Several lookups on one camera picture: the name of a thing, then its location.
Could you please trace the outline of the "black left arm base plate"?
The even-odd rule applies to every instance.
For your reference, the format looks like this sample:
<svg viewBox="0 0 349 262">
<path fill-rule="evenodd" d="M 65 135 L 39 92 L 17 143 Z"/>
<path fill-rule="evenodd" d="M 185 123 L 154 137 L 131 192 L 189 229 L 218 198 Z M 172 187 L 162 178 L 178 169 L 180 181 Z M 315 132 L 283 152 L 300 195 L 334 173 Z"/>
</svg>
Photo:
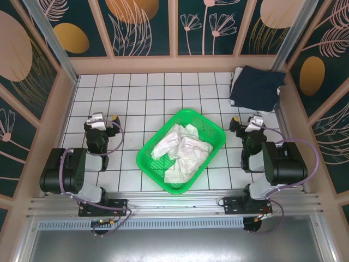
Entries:
<svg viewBox="0 0 349 262">
<path fill-rule="evenodd" d="M 121 209 L 121 211 L 117 211 L 120 216 L 126 216 L 126 211 L 124 209 L 127 207 L 127 199 L 109 199 L 103 200 L 98 203 L 98 205 L 112 207 L 112 210 L 101 209 L 99 207 L 92 206 L 90 204 L 79 204 L 79 217 L 114 217 L 118 216 L 115 214 L 115 209 Z"/>
</svg>

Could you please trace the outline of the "folded navy t-shirt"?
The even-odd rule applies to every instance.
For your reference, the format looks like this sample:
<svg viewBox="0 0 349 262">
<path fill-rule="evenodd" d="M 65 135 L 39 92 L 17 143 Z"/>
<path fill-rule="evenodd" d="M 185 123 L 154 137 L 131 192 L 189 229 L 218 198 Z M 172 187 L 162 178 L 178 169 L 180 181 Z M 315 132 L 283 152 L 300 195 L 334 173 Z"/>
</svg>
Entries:
<svg viewBox="0 0 349 262">
<path fill-rule="evenodd" d="M 272 111 L 279 101 L 277 88 L 285 85 L 284 72 L 261 70 L 251 66 L 244 66 L 238 77 L 232 94 L 235 107 L 255 111 Z"/>
</svg>

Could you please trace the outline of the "green plastic basket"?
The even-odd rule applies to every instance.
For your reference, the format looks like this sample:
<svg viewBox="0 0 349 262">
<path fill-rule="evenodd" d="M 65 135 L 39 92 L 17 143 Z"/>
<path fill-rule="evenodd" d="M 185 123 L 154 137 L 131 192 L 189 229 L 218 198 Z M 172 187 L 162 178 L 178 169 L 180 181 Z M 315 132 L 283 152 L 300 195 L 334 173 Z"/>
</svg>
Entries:
<svg viewBox="0 0 349 262">
<path fill-rule="evenodd" d="M 151 156 L 151 151 L 156 144 L 170 131 L 175 124 L 180 124 L 184 127 L 192 125 L 198 130 L 198 138 L 213 146 L 213 150 L 207 160 L 203 162 L 194 172 L 192 177 L 185 183 L 167 183 L 165 182 L 165 172 L 172 167 L 175 162 L 168 156 L 162 156 L 159 160 L 155 160 Z M 201 175 L 210 161 L 215 157 L 217 152 L 223 147 L 226 142 L 225 132 L 217 124 L 202 116 L 192 109 L 183 109 L 172 116 L 150 140 L 141 148 L 136 157 L 137 166 L 140 170 L 151 178 L 164 191 L 171 194 L 182 194 L 190 189 L 197 178 Z"/>
</svg>

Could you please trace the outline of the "grey metal panel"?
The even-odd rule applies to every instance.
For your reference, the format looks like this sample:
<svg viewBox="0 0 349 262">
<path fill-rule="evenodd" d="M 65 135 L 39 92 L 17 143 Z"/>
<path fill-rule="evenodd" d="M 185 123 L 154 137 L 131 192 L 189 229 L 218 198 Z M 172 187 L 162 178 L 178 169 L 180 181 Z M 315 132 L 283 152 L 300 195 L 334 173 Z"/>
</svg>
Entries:
<svg viewBox="0 0 349 262">
<path fill-rule="evenodd" d="M 30 262 L 323 262 L 308 226 L 302 236 L 240 229 L 121 230 L 107 237 L 89 231 L 41 231 Z"/>
</svg>

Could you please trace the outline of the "white t-shirt with robot print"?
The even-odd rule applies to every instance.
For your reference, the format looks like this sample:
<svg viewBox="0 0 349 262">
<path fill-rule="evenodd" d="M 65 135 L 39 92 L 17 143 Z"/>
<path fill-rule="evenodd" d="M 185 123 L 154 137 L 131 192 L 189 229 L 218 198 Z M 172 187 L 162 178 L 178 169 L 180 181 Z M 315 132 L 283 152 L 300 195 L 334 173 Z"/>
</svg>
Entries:
<svg viewBox="0 0 349 262">
<path fill-rule="evenodd" d="M 213 146 L 199 139 L 196 127 L 175 124 L 152 150 L 151 156 L 159 160 L 167 155 L 174 161 L 165 171 L 165 183 L 186 183 L 207 160 Z"/>
</svg>

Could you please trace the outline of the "aluminium mounting rail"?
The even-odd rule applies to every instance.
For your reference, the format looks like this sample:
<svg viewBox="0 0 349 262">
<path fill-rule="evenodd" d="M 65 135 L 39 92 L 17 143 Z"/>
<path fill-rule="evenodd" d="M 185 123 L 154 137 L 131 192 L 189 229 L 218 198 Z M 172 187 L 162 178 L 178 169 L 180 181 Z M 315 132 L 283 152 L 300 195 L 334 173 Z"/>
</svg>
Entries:
<svg viewBox="0 0 349 262">
<path fill-rule="evenodd" d="M 127 199 L 133 218 L 200 218 L 222 217 L 224 197 L 238 197 L 240 189 L 189 190 L 183 194 L 158 192 L 112 192 L 109 198 Z M 272 195 L 277 204 L 272 206 L 273 214 L 284 211 L 287 216 L 313 215 L 322 213 L 320 197 L 315 193 L 290 188 Z M 76 219 L 77 202 L 67 196 L 49 194 L 33 198 L 26 213 L 28 218 Z"/>
</svg>

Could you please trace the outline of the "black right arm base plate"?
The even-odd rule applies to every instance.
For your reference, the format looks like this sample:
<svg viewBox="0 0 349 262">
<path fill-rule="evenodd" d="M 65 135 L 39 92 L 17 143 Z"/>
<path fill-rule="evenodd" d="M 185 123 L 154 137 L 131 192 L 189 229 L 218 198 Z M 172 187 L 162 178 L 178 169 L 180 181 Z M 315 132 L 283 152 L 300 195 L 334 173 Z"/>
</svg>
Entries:
<svg viewBox="0 0 349 262">
<path fill-rule="evenodd" d="M 244 199 L 239 197 L 223 198 L 223 207 L 226 215 L 263 215 L 273 212 L 270 201 Z"/>
</svg>

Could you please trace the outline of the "aluminium frame post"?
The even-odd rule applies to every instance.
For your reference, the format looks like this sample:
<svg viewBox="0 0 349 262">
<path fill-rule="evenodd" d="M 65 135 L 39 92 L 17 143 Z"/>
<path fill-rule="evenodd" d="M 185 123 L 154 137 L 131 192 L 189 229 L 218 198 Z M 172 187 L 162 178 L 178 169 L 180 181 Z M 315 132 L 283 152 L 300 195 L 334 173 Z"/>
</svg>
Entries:
<svg viewBox="0 0 349 262">
<path fill-rule="evenodd" d="M 282 69 L 288 55 L 295 46 L 297 39 L 304 30 L 306 24 L 314 13 L 319 0 L 304 0 L 292 26 L 290 27 L 281 47 L 276 54 L 271 71 L 277 72 Z"/>
<path fill-rule="evenodd" d="M 32 14 L 32 17 L 36 24 L 38 25 L 40 31 L 46 37 L 48 44 L 51 46 L 54 54 L 61 63 L 61 66 L 67 73 L 68 77 L 75 84 L 77 83 L 77 73 L 70 62 L 67 53 L 64 51 L 60 41 L 58 40 L 51 24 L 42 12 L 41 7 L 37 0 L 23 0 L 26 8 Z"/>
</svg>

